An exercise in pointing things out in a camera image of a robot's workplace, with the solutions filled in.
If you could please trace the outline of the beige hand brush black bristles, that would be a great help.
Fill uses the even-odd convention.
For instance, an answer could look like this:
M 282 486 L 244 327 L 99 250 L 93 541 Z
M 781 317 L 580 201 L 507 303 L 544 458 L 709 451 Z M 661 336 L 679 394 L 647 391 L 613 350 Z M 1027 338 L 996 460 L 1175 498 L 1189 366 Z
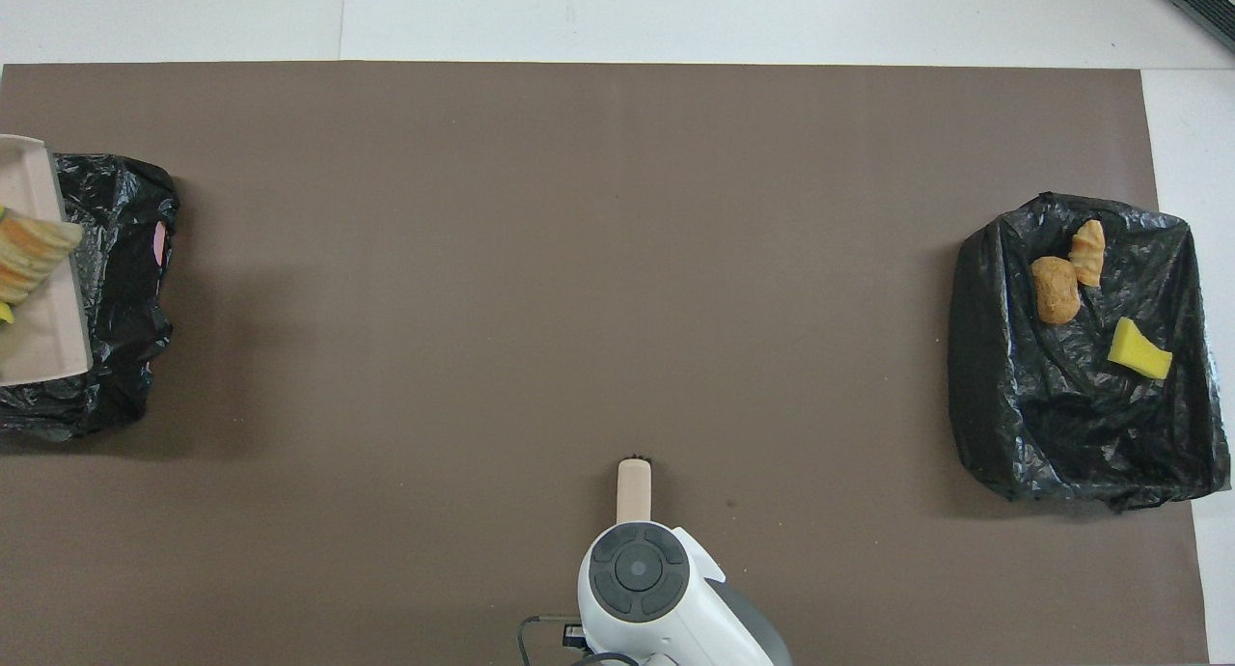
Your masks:
M 615 521 L 652 521 L 652 465 L 643 456 L 630 456 L 618 463 Z

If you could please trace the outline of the brown textured bread roll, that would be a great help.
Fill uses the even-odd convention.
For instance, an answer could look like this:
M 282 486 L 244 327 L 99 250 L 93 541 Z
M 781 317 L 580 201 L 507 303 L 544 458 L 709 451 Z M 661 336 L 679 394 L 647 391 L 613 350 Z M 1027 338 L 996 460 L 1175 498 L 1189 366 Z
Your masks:
M 1032 261 L 1030 271 L 1041 322 L 1072 321 L 1081 309 L 1076 267 L 1068 259 L 1047 256 Z

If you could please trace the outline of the beige plastic dustpan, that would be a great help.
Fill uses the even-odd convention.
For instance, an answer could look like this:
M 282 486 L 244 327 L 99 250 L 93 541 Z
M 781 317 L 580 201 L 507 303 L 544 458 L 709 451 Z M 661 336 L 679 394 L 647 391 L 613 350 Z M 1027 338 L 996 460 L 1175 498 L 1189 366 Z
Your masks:
M 65 222 L 54 159 L 44 142 L 0 133 L 0 221 Z M 0 386 L 83 374 L 91 367 L 78 271 L 61 259 L 30 297 L 0 319 Z

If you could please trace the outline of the green and yellow sponge piece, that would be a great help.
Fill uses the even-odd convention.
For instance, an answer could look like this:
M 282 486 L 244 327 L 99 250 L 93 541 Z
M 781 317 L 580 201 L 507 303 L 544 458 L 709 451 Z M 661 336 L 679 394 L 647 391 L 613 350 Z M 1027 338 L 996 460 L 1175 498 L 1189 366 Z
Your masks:
M 1139 330 L 1137 322 L 1121 316 L 1116 319 L 1112 346 L 1108 350 L 1108 361 L 1150 377 L 1150 379 L 1165 381 L 1170 367 L 1172 367 L 1173 353 L 1156 347 Z

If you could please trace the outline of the orange striped croissant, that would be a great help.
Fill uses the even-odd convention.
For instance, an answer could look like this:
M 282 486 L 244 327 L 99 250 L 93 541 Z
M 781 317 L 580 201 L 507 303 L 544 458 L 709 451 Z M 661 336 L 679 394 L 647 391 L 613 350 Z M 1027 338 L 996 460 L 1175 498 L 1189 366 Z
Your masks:
M 83 236 L 78 222 L 0 209 L 0 301 L 22 304 L 79 247 Z
M 1107 230 L 1099 220 L 1082 222 L 1072 236 L 1068 259 L 1081 285 L 1100 287 L 1107 264 Z

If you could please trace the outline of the black bag-lined bin pink mark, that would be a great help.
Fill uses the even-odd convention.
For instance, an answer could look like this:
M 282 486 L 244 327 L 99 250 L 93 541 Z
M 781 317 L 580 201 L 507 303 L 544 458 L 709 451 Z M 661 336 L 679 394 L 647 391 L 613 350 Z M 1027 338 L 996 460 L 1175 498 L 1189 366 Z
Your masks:
M 53 154 L 65 214 L 84 229 L 77 271 L 91 367 L 0 386 L 0 441 L 53 444 L 135 424 L 149 407 L 151 361 L 173 326 L 159 293 L 180 198 L 168 172 L 120 154 Z

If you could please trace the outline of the brown table mat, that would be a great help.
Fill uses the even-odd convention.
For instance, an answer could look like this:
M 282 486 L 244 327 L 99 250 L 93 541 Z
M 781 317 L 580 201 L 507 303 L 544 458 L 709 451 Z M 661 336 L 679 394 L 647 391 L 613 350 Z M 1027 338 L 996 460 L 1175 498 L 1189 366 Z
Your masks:
M 1155 205 L 1137 72 L 7 65 L 0 132 L 182 198 L 147 415 L 0 444 L 0 666 L 519 666 L 634 452 L 798 665 L 1208 657 L 1191 507 L 948 428 L 962 240 Z

